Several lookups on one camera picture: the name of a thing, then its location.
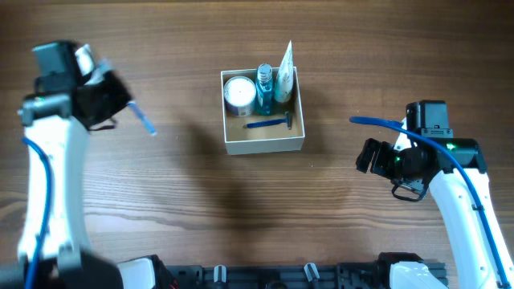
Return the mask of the blue toothbrush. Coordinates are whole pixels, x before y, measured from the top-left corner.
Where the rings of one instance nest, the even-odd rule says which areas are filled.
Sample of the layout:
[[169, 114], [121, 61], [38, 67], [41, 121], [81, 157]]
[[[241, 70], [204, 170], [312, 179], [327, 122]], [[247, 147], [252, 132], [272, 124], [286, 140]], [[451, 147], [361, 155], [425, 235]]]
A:
[[130, 108], [134, 115], [141, 121], [141, 123], [144, 125], [147, 132], [152, 135], [157, 135], [157, 130], [155, 129], [153, 123], [150, 121], [150, 119], [142, 112], [142, 110], [139, 108], [137, 103], [133, 100], [129, 101], [127, 103], [127, 107]]

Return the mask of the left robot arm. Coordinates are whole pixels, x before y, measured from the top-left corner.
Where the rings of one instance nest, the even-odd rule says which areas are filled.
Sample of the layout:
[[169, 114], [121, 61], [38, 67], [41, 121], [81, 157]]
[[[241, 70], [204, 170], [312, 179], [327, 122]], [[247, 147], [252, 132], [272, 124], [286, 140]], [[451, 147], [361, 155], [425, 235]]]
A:
[[1, 269], [4, 288], [166, 288], [172, 275], [157, 256], [114, 263], [95, 254], [83, 207], [90, 134], [116, 127], [130, 109], [155, 134], [130, 92], [87, 44], [59, 40], [33, 50], [40, 74], [18, 110], [29, 153], [27, 214], [18, 261]]

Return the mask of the blue disposable razor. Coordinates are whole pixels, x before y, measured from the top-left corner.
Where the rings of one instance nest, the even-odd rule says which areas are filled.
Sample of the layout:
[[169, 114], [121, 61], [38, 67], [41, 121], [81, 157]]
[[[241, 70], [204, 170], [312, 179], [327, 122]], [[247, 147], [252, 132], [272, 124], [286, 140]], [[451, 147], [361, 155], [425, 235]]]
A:
[[286, 127], [288, 130], [292, 129], [292, 115], [290, 112], [284, 113], [284, 118], [280, 119], [273, 119], [273, 120], [262, 120], [258, 122], [248, 123], [243, 125], [243, 128], [261, 128], [261, 127], [268, 127], [268, 126], [274, 126], [278, 124], [286, 124]]

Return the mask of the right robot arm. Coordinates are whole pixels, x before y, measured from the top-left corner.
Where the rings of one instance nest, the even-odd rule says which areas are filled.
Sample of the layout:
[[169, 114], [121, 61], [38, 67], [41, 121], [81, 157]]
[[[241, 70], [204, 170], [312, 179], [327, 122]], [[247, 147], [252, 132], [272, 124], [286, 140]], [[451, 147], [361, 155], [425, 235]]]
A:
[[394, 189], [430, 194], [447, 230], [462, 288], [511, 288], [513, 261], [492, 205], [487, 164], [478, 142], [456, 138], [443, 100], [406, 105], [403, 121], [352, 116], [354, 124], [398, 132], [394, 144], [368, 139], [357, 170], [384, 177]]

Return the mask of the cotton swab tub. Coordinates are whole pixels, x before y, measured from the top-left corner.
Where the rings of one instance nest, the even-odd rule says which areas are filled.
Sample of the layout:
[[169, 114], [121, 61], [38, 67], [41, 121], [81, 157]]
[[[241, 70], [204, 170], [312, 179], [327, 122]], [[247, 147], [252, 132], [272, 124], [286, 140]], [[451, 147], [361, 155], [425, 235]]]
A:
[[250, 116], [254, 110], [256, 87], [246, 76], [230, 78], [223, 86], [226, 110], [233, 116]]

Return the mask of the blue mouthwash bottle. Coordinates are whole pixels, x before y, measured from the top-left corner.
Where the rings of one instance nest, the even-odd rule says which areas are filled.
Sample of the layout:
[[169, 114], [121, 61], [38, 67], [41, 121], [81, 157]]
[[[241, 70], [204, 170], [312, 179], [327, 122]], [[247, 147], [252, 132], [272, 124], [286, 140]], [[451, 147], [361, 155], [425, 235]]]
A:
[[256, 105], [260, 115], [271, 115], [271, 106], [273, 99], [273, 78], [272, 67], [263, 63], [260, 64], [255, 79], [256, 86]]

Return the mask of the white lotion tube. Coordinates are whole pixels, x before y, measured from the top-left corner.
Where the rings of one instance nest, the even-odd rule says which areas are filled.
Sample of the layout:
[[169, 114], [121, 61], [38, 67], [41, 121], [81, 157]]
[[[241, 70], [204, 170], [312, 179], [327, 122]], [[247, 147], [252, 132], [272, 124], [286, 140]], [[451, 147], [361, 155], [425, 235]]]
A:
[[286, 104], [291, 99], [294, 83], [293, 74], [292, 42], [289, 42], [275, 79], [274, 99], [277, 103]]

